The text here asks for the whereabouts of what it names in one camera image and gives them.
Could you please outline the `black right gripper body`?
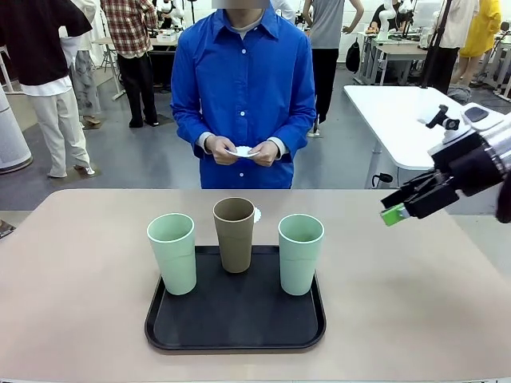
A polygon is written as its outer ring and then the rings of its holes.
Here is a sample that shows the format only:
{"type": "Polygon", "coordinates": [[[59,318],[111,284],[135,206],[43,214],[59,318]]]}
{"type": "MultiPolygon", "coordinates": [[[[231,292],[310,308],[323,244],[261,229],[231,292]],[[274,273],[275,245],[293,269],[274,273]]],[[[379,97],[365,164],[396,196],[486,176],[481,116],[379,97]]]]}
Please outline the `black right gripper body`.
{"type": "Polygon", "coordinates": [[[477,132],[469,132],[448,144],[428,151],[436,174],[428,196],[456,199],[457,192],[476,195],[503,180],[503,164],[477,132]]]}

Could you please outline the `person's right hand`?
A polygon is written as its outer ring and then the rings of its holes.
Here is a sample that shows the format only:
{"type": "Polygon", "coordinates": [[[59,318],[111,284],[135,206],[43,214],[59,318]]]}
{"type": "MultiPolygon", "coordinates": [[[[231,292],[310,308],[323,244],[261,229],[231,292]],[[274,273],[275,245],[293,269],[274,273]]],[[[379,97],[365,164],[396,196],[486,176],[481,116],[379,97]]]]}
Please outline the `person's right hand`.
{"type": "Polygon", "coordinates": [[[210,135],[204,142],[204,148],[218,165],[228,166],[238,160],[234,155],[236,146],[227,137],[210,135]]]}

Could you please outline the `person's left hand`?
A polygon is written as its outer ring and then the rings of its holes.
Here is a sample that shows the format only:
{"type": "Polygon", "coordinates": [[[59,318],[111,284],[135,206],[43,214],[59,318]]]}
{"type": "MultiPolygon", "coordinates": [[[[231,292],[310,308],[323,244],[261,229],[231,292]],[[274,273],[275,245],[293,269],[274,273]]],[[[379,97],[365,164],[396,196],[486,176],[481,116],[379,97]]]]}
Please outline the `person's left hand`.
{"type": "Polygon", "coordinates": [[[279,155],[279,147],[271,140],[266,140],[252,148],[249,154],[256,164],[269,168],[279,155]]]}

